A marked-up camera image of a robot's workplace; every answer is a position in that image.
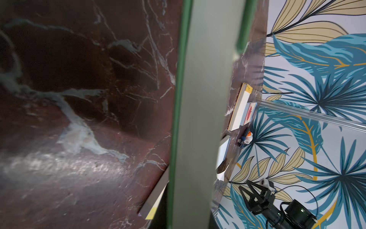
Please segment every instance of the black cable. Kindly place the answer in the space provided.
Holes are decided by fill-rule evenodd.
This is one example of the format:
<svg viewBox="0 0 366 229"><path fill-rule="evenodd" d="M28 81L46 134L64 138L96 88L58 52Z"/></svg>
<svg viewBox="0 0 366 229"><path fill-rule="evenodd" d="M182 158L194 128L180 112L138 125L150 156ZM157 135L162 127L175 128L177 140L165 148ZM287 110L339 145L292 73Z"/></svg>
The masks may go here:
<svg viewBox="0 0 366 229"><path fill-rule="evenodd" d="M282 202L281 204L280 204L280 210L281 210L281 216L280 216L280 218L278 219L278 221L275 223L275 224L273 224L273 226L276 226L279 222L281 222L281 220L283 220L283 218L284 218L284 216L286 215L286 213L285 213L285 211L283 210L283 208L282 208L282 205L283 204L287 204L287 205L289 205L290 204L290 202Z"/></svg>
<svg viewBox="0 0 366 229"><path fill-rule="evenodd" d="M316 214L315 218L316 218L316 217L318 217L318 213L319 213L318 201L317 201L317 199L315 198L315 196L311 193L311 191L309 191L307 188L305 188L305 187L303 187L303 186L300 186L300 185L290 185L290 186L284 187L283 189L279 190L278 192L281 192L282 190L284 190L284 189L286 189L286 188L289 188L289 187L295 187L295 186L297 186L297 187L301 187L301 188L303 188L303 189L306 189L306 191L310 192L310 194L314 197L315 202L316 202L316 204L317 204L317 214Z"/></svg>
<svg viewBox="0 0 366 229"><path fill-rule="evenodd" d="M266 229L268 229L268 223L269 223L269 221L268 221L268 219L267 219L267 220L266 220Z"/></svg>

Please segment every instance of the beige leaf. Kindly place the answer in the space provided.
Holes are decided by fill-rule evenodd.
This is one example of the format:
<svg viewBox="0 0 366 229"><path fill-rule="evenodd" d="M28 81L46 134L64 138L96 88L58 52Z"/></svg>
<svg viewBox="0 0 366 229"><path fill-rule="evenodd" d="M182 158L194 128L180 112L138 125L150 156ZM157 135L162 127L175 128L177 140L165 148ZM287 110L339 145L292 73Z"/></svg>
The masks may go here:
<svg viewBox="0 0 366 229"><path fill-rule="evenodd" d="M275 187L275 189L277 191L281 190L280 188L278 187ZM287 194L284 190L282 190L281 192L276 192L274 194L274 196L276 197L276 199L279 199L279 200L283 200L283 201L286 201L286 202L292 202L292 198L290 197L289 194Z"/></svg>
<svg viewBox="0 0 366 229"><path fill-rule="evenodd" d="M264 174L264 172L266 171L270 159L271 158L265 158L263 160L260 160L258 162L260 175L258 175L258 165L255 165L252 168L252 171L250 173L248 180L254 181L255 179L261 177Z"/></svg>
<svg viewBox="0 0 366 229"><path fill-rule="evenodd" d="M304 18L307 15L311 14L312 12L314 12L325 1L326 0L312 0L312 2L310 3L309 7L307 8L305 14L301 18Z"/></svg>
<svg viewBox="0 0 366 229"><path fill-rule="evenodd" d="M286 154L279 154L276 157L277 162L275 160L272 162L271 168L269 169L268 177L272 177L281 171L283 165L285 164L285 159Z"/></svg>
<svg viewBox="0 0 366 229"><path fill-rule="evenodd" d="M275 44L273 43L266 43L266 56L272 55L276 53Z"/></svg>
<svg viewBox="0 0 366 229"><path fill-rule="evenodd" d="M280 183L280 184L294 184L294 183L301 181L296 176L303 177L303 178L310 179L310 180L313 179L311 176L305 175L303 173L288 173L288 174L284 174L284 175L281 175L278 177L269 178L269 180L272 182Z"/></svg>
<svg viewBox="0 0 366 229"><path fill-rule="evenodd" d="M239 185L238 184L231 184L231 187L234 189L234 191L240 195Z"/></svg>
<svg viewBox="0 0 366 229"><path fill-rule="evenodd" d="M287 0L274 23L272 32L280 30L290 24L300 13L305 2L306 0Z"/></svg>
<svg viewBox="0 0 366 229"><path fill-rule="evenodd" d="M263 89L268 92L268 93L282 93L282 91L280 90L275 90L275 89L271 89L269 87L267 87L266 85L263 85Z"/></svg>
<svg viewBox="0 0 366 229"><path fill-rule="evenodd" d="M290 43L325 43L346 34L347 32L336 23L319 21L294 26L278 33L276 38Z"/></svg>
<svg viewBox="0 0 366 229"><path fill-rule="evenodd" d="M282 94L271 95L271 96L267 97L266 100L268 100L268 101L277 100L277 99L280 99L281 96L282 96Z"/></svg>
<svg viewBox="0 0 366 229"><path fill-rule="evenodd" d="M318 14L365 15L366 1L336 0Z"/></svg>
<svg viewBox="0 0 366 229"><path fill-rule="evenodd" d="M295 153L291 156L288 163L281 169L281 171L292 171L293 167L298 168L302 163L304 163L305 151L302 148L297 148Z"/></svg>
<svg viewBox="0 0 366 229"><path fill-rule="evenodd" d="M240 170L240 172L238 172L238 174L232 179L233 182L241 182L247 177L247 175L249 173L250 163L251 163L253 157L249 158L245 162L245 164L242 166L242 169Z"/></svg>
<svg viewBox="0 0 366 229"><path fill-rule="evenodd" d="M230 197L230 187L229 187L229 184L226 185L226 188L225 188L225 191L224 191L224 196L228 199L231 200L231 197Z"/></svg>

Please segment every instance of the wall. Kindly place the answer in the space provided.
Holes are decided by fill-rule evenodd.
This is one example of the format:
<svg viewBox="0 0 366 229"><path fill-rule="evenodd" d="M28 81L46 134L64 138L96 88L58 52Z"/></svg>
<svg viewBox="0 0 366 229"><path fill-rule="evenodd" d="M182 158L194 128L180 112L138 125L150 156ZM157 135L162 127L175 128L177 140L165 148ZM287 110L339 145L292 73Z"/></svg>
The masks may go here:
<svg viewBox="0 0 366 229"><path fill-rule="evenodd" d="M263 99L366 123L364 14L366 1L270 1ZM277 190L308 188L319 205L314 228L366 228L364 133L265 107L251 131L220 203L221 228L265 227L238 194L263 177ZM292 199L316 214L300 187L277 193L274 204Z"/></svg>
<svg viewBox="0 0 366 229"><path fill-rule="evenodd" d="M264 217L248 212L238 191L245 181L261 178L273 181L277 190L292 184L309 189L319 205L315 228L366 227L365 134L322 126L322 122L260 107L251 127L253 141L241 152L220 203L222 228L265 227ZM277 193L274 204L279 208L282 201L293 199L316 214L313 197L300 187Z"/></svg>
<svg viewBox="0 0 366 229"><path fill-rule="evenodd" d="M0 228L147 228L183 1L4 2Z"/></svg>
<svg viewBox="0 0 366 229"><path fill-rule="evenodd" d="M263 98L366 123L365 14L366 1L271 1Z"/></svg>

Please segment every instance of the white book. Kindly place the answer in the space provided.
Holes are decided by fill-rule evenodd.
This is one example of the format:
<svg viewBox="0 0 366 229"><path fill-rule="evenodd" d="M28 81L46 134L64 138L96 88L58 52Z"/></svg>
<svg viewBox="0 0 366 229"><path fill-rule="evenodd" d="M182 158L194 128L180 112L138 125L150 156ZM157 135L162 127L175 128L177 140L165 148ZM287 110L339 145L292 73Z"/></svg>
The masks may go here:
<svg viewBox="0 0 366 229"><path fill-rule="evenodd" d="M230 142L230 135L226 135L220 142L219 153L217 154L216 168L225 160L226 153Z"/></svg>
<svg viewBox="0 0 366 229"><path fill-rule="evenodd" d="M248 103L249 96L253 88L249 84L243 84L240 89L238 99L236 100L235 108L231 116L228 130L236 130L240 127L244 115L245 107Z"/></svg>

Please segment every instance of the gray panel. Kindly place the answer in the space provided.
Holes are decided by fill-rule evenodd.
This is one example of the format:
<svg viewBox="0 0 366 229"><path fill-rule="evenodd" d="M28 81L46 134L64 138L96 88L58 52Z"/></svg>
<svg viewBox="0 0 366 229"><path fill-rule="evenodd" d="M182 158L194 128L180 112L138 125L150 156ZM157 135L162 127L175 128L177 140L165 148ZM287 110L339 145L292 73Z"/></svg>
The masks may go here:
<svg viewBox="0 0 366 229"><path fill-rule="evenodd" d="M194 1L184 69L173 229L208 228L215 163L244 1Z"/></svg>
<svg viewBox="0 0 366 229"><path fill-rule="evenodd" d="M140 209L139 214L142 217L146 218L148 216L151 208L154 206L156 200L159 198L160 194L163 192L168 182L169 182L169 166L167 167L167 169L161 176L160 180L155 185L153 191L150 193L149 197L147 198L142 208Z"/></svg>

